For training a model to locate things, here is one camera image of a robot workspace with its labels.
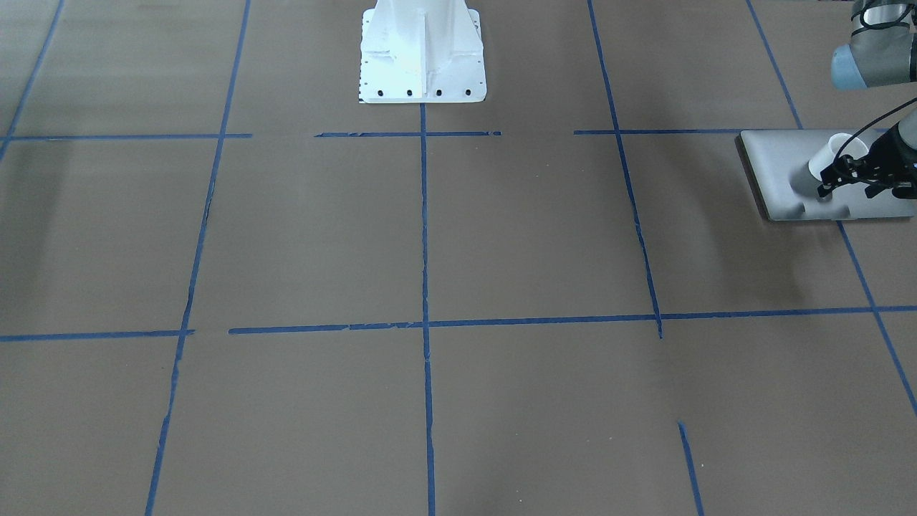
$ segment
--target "mounting plate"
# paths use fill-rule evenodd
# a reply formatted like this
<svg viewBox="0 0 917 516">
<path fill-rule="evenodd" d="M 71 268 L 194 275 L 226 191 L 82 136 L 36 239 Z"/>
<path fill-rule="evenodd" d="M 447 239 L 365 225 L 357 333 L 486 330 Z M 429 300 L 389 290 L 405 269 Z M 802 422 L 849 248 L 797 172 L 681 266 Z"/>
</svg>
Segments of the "mounting plate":
<svg viewBox="0 0 917 516">
<path fill-rule="evenodd" d="M 913 217 L 914 204 L 886 190 L 869 199 L 864 185 L 837 188 L 825 199 L 818 197 L 820 182 L 809 173 L 809 159 L 839 132 L 855 130 L 744 130 L 740 151 L 747 158 L 761 200 L 771 220 L 850 220 Z M 867 130 L 859 136 L 871 145 L 879 136 Z"/>
</svg>

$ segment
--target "brown floor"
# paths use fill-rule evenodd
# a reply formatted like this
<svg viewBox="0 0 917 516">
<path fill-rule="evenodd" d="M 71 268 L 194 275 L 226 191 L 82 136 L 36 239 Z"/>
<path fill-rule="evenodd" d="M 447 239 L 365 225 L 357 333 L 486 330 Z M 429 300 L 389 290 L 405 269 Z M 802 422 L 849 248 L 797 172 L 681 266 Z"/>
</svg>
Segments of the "brown floor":
<svg viewBox="0 0 917 516">
<path fill-rule="evenodd" d="M 470 0 L 419 107 L 371 0 L 0 0 L 0 514 L 912 515 L 917 221 L 735 148 L 913 95 L 850 6 Z"/>
</svg>

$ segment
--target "paper cup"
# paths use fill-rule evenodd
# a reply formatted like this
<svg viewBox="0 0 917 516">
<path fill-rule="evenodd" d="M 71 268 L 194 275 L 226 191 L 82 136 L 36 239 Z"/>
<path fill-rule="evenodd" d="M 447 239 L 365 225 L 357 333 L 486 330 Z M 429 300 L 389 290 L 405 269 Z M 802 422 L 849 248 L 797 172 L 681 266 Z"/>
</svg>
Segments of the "paper cup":
<svg viewBox="0 0 917 516">
<path fill-rule="evenodd" d="M 837 150 L 844 145 L 844 142 L 847 141 L 852 135 L 849 135 L 845 132 L 839 132 L 833 135 L 828 139 L 828 142 L 822 146 L 818 152 L 809 160 L 809 174 L 812 175 L 815 179 L 818 179 L 819 183 L 822 182 L 822 170 L 824 170 L 828 165 L 834 162 L 834 156 L 837 154 Z M 851 158 L 858 160 L 863 156 L 867 155 L 869 152 L 869 147 L 859 138 L 854 138 L 853 141 L 847 144 L 844 147 L 844 151 L 841 152 L 842 156 L 848 155 Z"/>
</svg>

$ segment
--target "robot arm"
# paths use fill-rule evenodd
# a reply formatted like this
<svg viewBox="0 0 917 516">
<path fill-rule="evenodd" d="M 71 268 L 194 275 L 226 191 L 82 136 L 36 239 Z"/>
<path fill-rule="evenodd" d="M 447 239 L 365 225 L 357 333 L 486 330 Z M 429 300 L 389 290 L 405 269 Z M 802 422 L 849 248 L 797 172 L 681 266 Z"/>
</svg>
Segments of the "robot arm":
<svg viewBox="0 0 917 516">
<path fill-rule="evenodd" d="M 831 79 L 841 90 L 917 81 L 912 0 L 856 0 L 850 43 L 834 51 Z"/>
<path fill-rule="evenodd" d="M 915 0 L 856 0 L 850 44 L 834 51 L 831 75 L 842 90 L 917 82 Z M 898 198 L 917 198 L 917 111 L 895 124 L 861 160 L 838 156 L 822 171 L 819 195 L 838 186 L 867 184 L 866 195 L 890 189 Z"/>
</svg>

